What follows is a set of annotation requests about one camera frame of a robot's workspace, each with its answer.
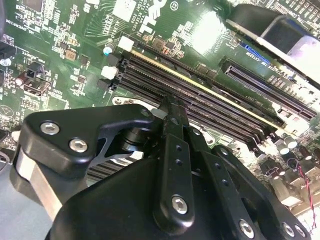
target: screw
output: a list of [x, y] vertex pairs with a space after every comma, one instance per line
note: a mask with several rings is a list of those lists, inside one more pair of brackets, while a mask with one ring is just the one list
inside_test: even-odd
[[200, 131], [198, 129], [194, 128], [192, 131], [195, 135], [200, 135]]
[[179, 196], [174, 196], [172, 198], [172, 206], [179, 214], [186, 214], [188, 211], [188, 206], [185, 200]]
[[302, 236], [302, 237], [306, 237], [306, 234], [305, 234], [305, 232], [301, 229], [301, 227], [299, 227], [298, 225], [294, 225], [294, 227], [295, 227], [295, 229], [296, 229], [296, 231], [298, 232], [298, 233], [300, 233], [300, 235]]
[[241, 219], [239, 221], [239, 226], [241, 231], [250, 239], [253, 239], [255, 237], [255, 232], [252, 229], [252, 227], [247, 223], [247, 221]]
[[88, 149], [86, 142], [81, 139], [72, 139], [69, 142], [69, 147], [77, 153], [84, 153]]
[[178, 120], [174, 117], [171, 118], [171, 122], [173, 122], [175, 125], [179, 125]]
[[224, 148], [221, 148], [221, 152], [222, 152], [224, 155], [228, 155], [227, 150], [225, 150]]
[[142, 113], [143, 116], [146, 116], [146, 117], [150, 116], [149, 112], [146, 109], [142, 109], [141, 113]]
[[286, 224], [285, 222], [282, 223], [282, 228], [283, 230], [290, 236], [290, 237], [294, 237], [295, 236], [295, 232], [292, 230], [292, 228]]
[[55, 135], [60, 131], [59, 126], [53, 122], [42, 123], [40, 129], [44, 134], [48, 135]]

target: electrolytic capacitor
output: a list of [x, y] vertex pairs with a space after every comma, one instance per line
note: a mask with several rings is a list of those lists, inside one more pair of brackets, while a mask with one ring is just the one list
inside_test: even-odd
[[23, 71], [19, 76], [16, 77], [14, 81], [15, 81], [15, 84], [20, 87], [24, 85], [27, 80], [28, 80], [28, 77], [26, 76], [26, 72]]
[[268, 158], [264, 163], [262, 163], [260, 165], [260, 169], [265, 176], [275, 180], [286, 173], [281, 164], [272, 158]]
[[288, 146], [289, 149], [294, 149], [298, 145], [297, 141], [294, 140], [294, 138], [292, 136], [286, 136], [284, 138], [284, 142]]
[[290, 151], [288, 146], [283, 141], [279, 141], [276, 144], [276, 149], [279, 151], [281, 155], [285, 155]]
[[316, 148], [313, 150], [313, 154], [316, 156], [316, 158], [320, 161], [320, 148]]
[[308, 151], [308, 149], [305, 146], [299, 147], [299, 152], [303, 156], [305, 160], [310, 160], [312, 158], [311, 153]]
[[109, 54], [113, 53], [115, 50], [115, 46], [112, 43], [107, 43], [103, 49], [103, 54], [108, 56]]

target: green circuit board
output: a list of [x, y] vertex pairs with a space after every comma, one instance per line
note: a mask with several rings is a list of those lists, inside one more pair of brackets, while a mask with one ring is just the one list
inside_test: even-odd
[[[3, 41], [18, 51], [10, 66], [0, 66], [5, 72], [0, 87], [1, 128], [11, 130], [32, 112], [108, 106], [114, 96], [138, 98], [121, 88], [105, 92], [97, 87], [102, 68], [109, 64], [103, 49], [106, 44], [113, 44], [114, 52], [122, 52], [118, 47], [122, 36], [131, 36], [152, 47], [156, 40], [161, 40], [159, 51], [163, 54], [194, 69], [205, 66], [214, 75], [213, 81], [275, 112], [270, 101], [223, 74], [219, 63], [228, 57], [318, 112], [319, 92], [309, 94], [308, 86], [290, 81], [278, 63], [263, 52], [258, 57], [245, 49], [244, 45], [249, 43], [225, 26], [230, 8], [239, 3], [287, 14], [314, 36], [319, 34], [319, 10], [305, 0], [6, 0]], [[146, 27], [144, 21], [155, 7], [157, 16]], [[44, 65], [43, 78], [50, 82], [42, 96], [26, 92], [15, 83], [32, 62]], [[300, 141], [316, 147], [319, 117], [309, 124]], [[223, 137], [209, 132], [216, 140]], [[5, 144], [14, 147], [10, 141]]]

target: ram slot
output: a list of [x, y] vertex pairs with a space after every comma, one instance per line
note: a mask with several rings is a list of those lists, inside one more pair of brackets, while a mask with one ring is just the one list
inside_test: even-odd
[[[142, 89], [139, 84], [136, 84], [131, 80], [128, 80], [128, 77], [123, 77], [123, 80], [119, 84], [119, 87], [121, 87], [121, 88], [123, 88], [133, 94], [138, 95], [145, 102], [147, 102], [151, 105], [159, 105], [161, 103], [160, 97], [156, 96], [156, 93], [150, 94], [146, 90]], [[226, 126], [224, 123], [222, 123], [220, 121], [216, 121], [213, 118], [210, 118], [210, 117], [203, 115], [202, 112], [197, 111], [192, 107], [189, 107], [187, 109], [187, 115], [191, 121], [199, 123], [205, 127], [212, 128], [222, 134], [228, 135], [231, 138], [234, 138], [234, 139], [241, 141], [243, 143], [247, 143], [251, 139], [251, 137], [249, 135], [237, 132], [233, 128]]]
[[218, 91], [221, 94], [224, 95], [224, 93], [227, 93], [224, 95], [227, 99], [233, 101], [234, 103], [237, 104], [242, 104], [242, 107], [245, 107], [246, 109], [250, 110], [251, 112], [255, 113], [256, 115], [265, 118], [269, 122], [273, 122], [274, 124], [281, 126], [284, 124], [284, 122], [273, 112], [267, 110], [267, 109], [262, 109], [259, 105], [255, 104], [254, 102], [249, 102], [243, 95], [237, 93], [231, 88], [226, 87], [225, 85], [215, 81], [214, 79], [208, 78], [208, 76], [200, 73], [199, 71], [189, 67], [186, 64], [183, 64], [182, 62], [169, 57], [167, 55], [164, 55], [163, 53], [157, 51], [154, 49], [152, 46], [146, 45], [143, 42], [140, 42], [134, 38], [131, 38], [134, 41], [134, 45], [138, 49], [142, 49], [146, 52], [149, 52], [153, 54], [154, 56], [157, 57], [158, 61], [163, 59], [172, 65], [174, 65], [175, 68], [180, 67], [187, 72], [189, 72], [191, 75], [195, 76], [197, 79], [200, 79], [202, 82], [206, 83], [209, 88], [211, 88], [213, 91]]
[[302, 102], [269, 84], [268, 82], [265, 82], [262, 78], [244, 69], [235, 62], [229, 59], [222, 61], [224, 62], [221, 65], [221, 70], [224, 72], [224, 74], [238, 83], [241, 83], [246, 88], [257, 92], [266, 99], [286, 108], [291, 113], [297, 114], [307, 121], [310, 121], [317, 115], [315, 111], [310, 109]]
[[180, 92], [179, 94], [176, 94], [177, 96], [181, 94], [188, 95], [188, 97], [194, 101], [201, 102], [203, 105], [207, 105], [208, 107], [212, 108], [212, 111], [224, 115], [224, 118], [236, 119], [237, 122], [240, 121], [242, 125], [250, 126], [256, 129], [260, 129], [264, 126], [264, 124], [256, 118], [248, 116], [244, 112], [235, 109], [220, 99], [202, 92], [200, 89], [197, 89], [196, 87], [184, 82], [178, 77], [172, 76], [162, 69], [148, 64], [147, 62], [143, 62], [137, 57], [131, 57], [127, 67], [140, 73], [143, 77], [148, 76], [152, 79], [145, 81], [146, 83], [152, 83], [156, 81], [161, 83], [162, 87], [163, 85], [166, 85], [166, 89], [168, 87], [173, 88], [174, 90]]
[[239, 110], [225, 107], [225, 103], [219, 99], [203, 95], [196, 87], [138, 58], [131, 57], [120, 65], [119, 87], [153, 105], [160, 104], [164, 96], [172, 94], [185, 103], [190, 120], [245, 143], [265, 127], [257, 119], [250, 121], [245, 114], [237, 114]]
[[227, 115], [220, 113], [219, 111], [213, 111], [210, 107], [203, 104], [203, 102], [198, 102], [199, 98], [193, 98], [194, 92], [184, 90], [183, 93], [179, 92], [177, 89], [179, 86], [174, 83], [168, 83], [167, 87], [158, 81], [148, 79], [146, 76], [139, 76], [137, 72], [126, 71], [123, 76], [126, 80], [129, 80], [132, 83], [148, 88], [151, 92], [158, 93], [162, 96], [166, 94], [172, 94], [178, 99], [182, 100], [189, 109], [198, 111], [200, 114], [210, 117], [216, 122], [221, 122], [225, 126], [231, 126], [231, 129], [234, 129], [238, 132], [241, 132], [244, 135], [252, 135], [253, 129], [245, 124], [239, 125], [239, 121], [234, 120], [233, 118], [228, 117]]

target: black pcie slot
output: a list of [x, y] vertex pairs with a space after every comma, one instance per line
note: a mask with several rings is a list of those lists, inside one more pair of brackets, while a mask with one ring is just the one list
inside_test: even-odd
[[250, 136], [253, 134], [254, 129], [250, 128], [249, 126], [245, 124], [239, 124], [239, 121], [234, 120], [218, 111], [214, 111], [213, 109], [210, 109], [210, 107], [202, 103], [199, 103], [197, 99], [193, 99], [192, 96], [195, 93], [184, 90], [187, 93], [187, 96], [181, 94], [181, 92], [177, 90], [179, 86], [177, 86], [172, 82], [168, 83], [168, 86], [166, 87], [163, 84], [159, 83], [158, 81], [148, 79], [145, 76], [139, 75], [137, 72], [128, 71], [128, 69], [125, 71], [124, 78], [126, 80], [130, 80], [131, 82], [137, 83], [140, 86], [145, 86], [151, 91], [158, 92], [163, 96], [165, 96], [166, 93], [177, 96], [184, 103], [186, 103], [189, 109], [194, 109], [195, 111], [198, 111], [202, 115], [210, 116], [212, 120], [223, 123], [225, 126], [231, 126], [230, 127], [231, 129], [241, 132], [244, 135]]
[[229, 78], [241, 83], [245, 87], [259, 93], [266, 99], [286, 108], [301, 118], [310, 121], [317, 113], [308, 108], [305, 104], [294, 99], [294, 97], [282, 92], [275, 86], [265, 82], [262, 78], [244, 69], [231, 60], [225, 60], [221, 65], [221, 70]]
[[263, 123], [256, 118], [251, 117], [238, 109], [235, 109], [233, 106], [228, 105], [212, 95], [202, 92], [200, 89], [197, 89], [195, 86], [184, 82], [184, 80], [181, 80], [178, 77], [172, 76], [153, 65], [143, 62], [137, 57], [130, 58], [128, 67], [145, 76], [152, 77], [154, 81], [160, 81], [166, 85], [176, 84], [174, 86], [176, 89], [181, 89], [182, 92], [188, 93], [189, 97], [191, 98], [197, 98], [198, 101], [200, 100], [203, 104], [213, 108], [212, 111], [219, 111], [221, 114], [224, 114], [225, 118], [237, 119], [237, 121], [242, 122], [243, 125], [248, 125], [254, 128], [261, 128], [263, 126]]
[[188, 65], [183, 64], [182, 62], [157, 51], [152, 46], [146, 45], [143, 42], [141, 42], [137, 39], [134, 39], [131, 36], [128, 36], [128, 37], [134, 41], [135, 47], [143, 49], [143, 50], [153, 54], [154, 56], [156, 56], [159, 59], [163, 59], [171, 64], [174, 64], [175, 66], [179, 66], [180, 68], [187, 70], [191, 75], [196, 76], [202, 82], [207, 83], [207, 85], [210, 86], [213, 91], [226, 92], [227, 95], [225, 95], [225, 97], [227, 99], [229, 99], [235, 103], [238, 103], [238, 104], [243, 103], [243, 105], [242, 105], [243, 107], [245, 107], [248, 110], [252, 111], [253, 113], [259, 115], [260, 117], [267, 119], [270, 122], [274, 122], [276, 125], [280, 126], [280, 125], [284, 124], [284, 122], [276, 114], [268, 111], [267, 109], [261, 108], [259, 105], [255, 104], [254, 102], [248, 101], [244, 96], [237, 93], [236, 91], [224, 86], [223, 84], [221, 84], [217, 81], [214, 81], [213, 79], [209, 79], [208, 76], [205, 76], [201, 72], [189, 67]]

